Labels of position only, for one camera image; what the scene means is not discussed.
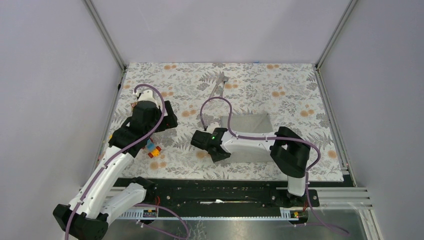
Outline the grey cloth napkin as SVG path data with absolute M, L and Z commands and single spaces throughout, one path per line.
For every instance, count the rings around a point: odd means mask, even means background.
M 268 113 L 233 115 L 230 121 L 232 131 L 243 133 L 270 133 L 274 131 L 271 119 Z M 272 158 L 269 154 L 247 152 L 247 150 L 236 151 L 224 160 L 228 163 L 246 164 L 246 163 L 269 163 Z

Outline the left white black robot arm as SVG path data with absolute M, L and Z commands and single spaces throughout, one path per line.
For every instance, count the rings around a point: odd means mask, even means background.
M 133 179 L 114 197 L 106 197 L 122 171 L 147 147 L 151 135 L 177 127 L 177 120 L 168 100 L 163 107 L 154 100 L 132 105 L 132 115 L 111 135 L 102 160 L 80 192 L 68 204 L 58 204 L 53 210 L 66 240 L 101 240 L 109 226 L 132 206 L 154 202 L 154 184 L 143 177 Z

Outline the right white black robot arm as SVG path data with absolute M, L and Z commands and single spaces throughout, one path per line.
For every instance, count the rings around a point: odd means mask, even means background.
M 231 132 L 225 127 L 197 130 L 191 145 L 206 151 L 214 163 L 226 159 L 239 163 L 274 162 L 287 176 L 287 192 L 280 201 L 285 207 L 306 207 L 306 168 L 311 146 L 287 127 L 276 132 Z

